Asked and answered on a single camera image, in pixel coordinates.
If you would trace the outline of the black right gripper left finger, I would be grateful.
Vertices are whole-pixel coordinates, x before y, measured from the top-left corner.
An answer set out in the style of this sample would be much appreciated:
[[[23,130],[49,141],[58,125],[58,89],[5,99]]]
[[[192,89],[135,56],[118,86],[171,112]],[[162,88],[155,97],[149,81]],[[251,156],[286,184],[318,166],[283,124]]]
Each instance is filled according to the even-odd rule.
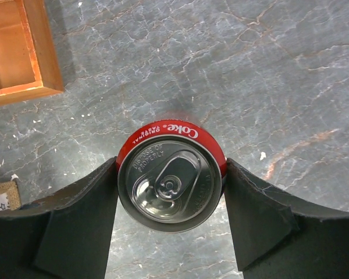
[[[117,204],[116,160],[16,210],[0,211],[0,278],[104,278]]]

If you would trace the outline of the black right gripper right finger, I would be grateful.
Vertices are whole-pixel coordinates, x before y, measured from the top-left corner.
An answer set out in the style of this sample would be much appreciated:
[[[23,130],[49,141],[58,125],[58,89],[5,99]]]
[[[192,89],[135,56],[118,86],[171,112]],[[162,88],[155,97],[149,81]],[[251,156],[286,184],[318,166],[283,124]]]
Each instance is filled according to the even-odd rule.
[[[289,194],[232,159],[225,200],[244,278],[349,278],[349,212]]]

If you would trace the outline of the red coke can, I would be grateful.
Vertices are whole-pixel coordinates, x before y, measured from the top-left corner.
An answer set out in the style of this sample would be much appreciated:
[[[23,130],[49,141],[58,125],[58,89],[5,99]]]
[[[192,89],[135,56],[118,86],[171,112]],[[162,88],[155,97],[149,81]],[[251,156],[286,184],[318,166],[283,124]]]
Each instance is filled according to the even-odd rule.
[[[226,157],[214,137],[183,119],[160,119],[128,137],[116,159],[125,211],[156,231],[180,233],[215,211],[226,181]]]

